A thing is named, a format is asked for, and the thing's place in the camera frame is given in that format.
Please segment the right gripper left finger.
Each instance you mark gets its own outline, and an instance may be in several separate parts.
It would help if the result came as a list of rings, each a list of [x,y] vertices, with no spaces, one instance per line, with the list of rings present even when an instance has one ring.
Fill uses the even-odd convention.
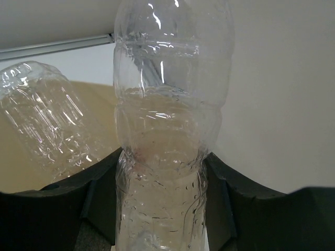
[[[1,250],[74,250],[83,223],[114,245],[121,152],[41,190],[2,192]]]

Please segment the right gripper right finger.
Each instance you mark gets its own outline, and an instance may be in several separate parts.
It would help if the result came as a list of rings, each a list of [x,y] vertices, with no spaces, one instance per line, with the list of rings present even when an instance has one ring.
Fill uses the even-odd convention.
[[[334,189],[285,194],[251,180],[215,154],[208,175],[210,250],[334,250]]]

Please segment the clear bottle blue cap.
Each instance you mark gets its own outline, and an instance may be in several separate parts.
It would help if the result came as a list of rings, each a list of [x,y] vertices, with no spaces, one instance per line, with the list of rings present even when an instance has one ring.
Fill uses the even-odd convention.
[[[51,181],[104,158],[100,124],[52,65],[26,61],[1,70],[1,112]]]

